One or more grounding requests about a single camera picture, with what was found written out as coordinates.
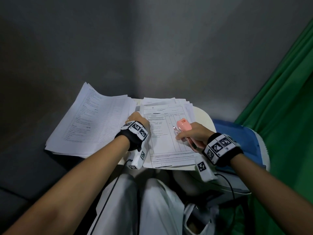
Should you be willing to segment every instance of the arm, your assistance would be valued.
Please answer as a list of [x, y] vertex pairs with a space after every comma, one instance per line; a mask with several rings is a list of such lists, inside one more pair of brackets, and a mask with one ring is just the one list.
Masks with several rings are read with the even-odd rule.
[[[137, 120], [146, 128], [149, 126], [149, 122], [137, 112], [129, 120]], [[73, 234], [129, 146], [128, 138], [121, 135], [85, 159], [30, 207], [4, 235]]]
[[[194, 138], [207, 143], [214, 134], [199, 123], [191, 123], [192, 130], [182, 132], [176, 139]], [[277, 180], [244, 154], [230, 161], [240, 179], [267, 209], [277, 224], [288, 234], [313, 234], [313, 205]]]

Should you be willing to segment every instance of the blue seat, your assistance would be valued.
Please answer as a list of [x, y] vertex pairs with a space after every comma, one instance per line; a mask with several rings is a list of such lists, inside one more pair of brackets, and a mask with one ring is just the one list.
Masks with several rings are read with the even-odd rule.
[[[216, 131], [219, 133], [228, 134], [233, 139], [235, 139], [240, 145], [241, 149], [243, 150], [244, 154], [250, 158], [253, 162], [260, 166], [264, 166], [261, 156], [261, 149], [259, 140], [262, 140], [259, 137], [256, 137], [256, 134], [253, 130], [223, 120], [213, 120], [214, 126]], [[226, 170], [226, 171], [233, 171], [233, 169], [229, 166], [226, 167], [216, 167], [218, 170]]]

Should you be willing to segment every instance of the person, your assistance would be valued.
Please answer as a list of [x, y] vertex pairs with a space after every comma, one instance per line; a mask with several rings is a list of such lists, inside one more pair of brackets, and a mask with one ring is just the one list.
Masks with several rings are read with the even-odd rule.
[[[149, 122], [137, 112], [129, 120]], [[199, 123], [192, 130], [177, 135], [204, 142], [213, 134]], [[88, 208], [105, 185], [110, 174], [130, 147], [124, 135], [88, 157], [48, 190], [4, 234], [73, 234]], [[244, 154], [230, 160], [230, 165], [287, 234], [313, 234], [313, 206], [306, 199], [256, 165]], [[104, 189], [97, 206], [97, 216], [115, 180]], [[88, 234], [136, 234], [137, 188], [130, 175], [122, 174], [103, 210]], [[184, 205], [175, 192], [161, 181], [149, 179], [143, 193], [139, 234], [182, 234]]]

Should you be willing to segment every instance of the leg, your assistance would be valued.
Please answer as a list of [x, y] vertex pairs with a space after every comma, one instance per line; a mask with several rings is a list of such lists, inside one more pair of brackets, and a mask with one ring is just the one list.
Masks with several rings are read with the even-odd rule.
[[[91, 234], [115, 181], [116, 179], [103, 190], [96, 208], [97, 216], [88, 231], [88, 235]], [[134, 182], [134, 178], [129, 174], [122, 174], [112, 191], [92, 235], [136, 235], [138, 225], [137, 191], [138, 188]]]
[[140, 212], [140, 235], [181, 235], [184, 204], [161, 181], [147, 181]]

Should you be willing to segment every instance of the curtain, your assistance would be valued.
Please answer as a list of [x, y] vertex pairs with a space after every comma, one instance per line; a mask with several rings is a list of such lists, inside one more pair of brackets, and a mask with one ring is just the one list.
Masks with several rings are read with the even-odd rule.
[[[255, 130], [270, 173], [313, 203], [313, 21], [235, 123]], [[256, 234], [284, 234], [251, 198]]]

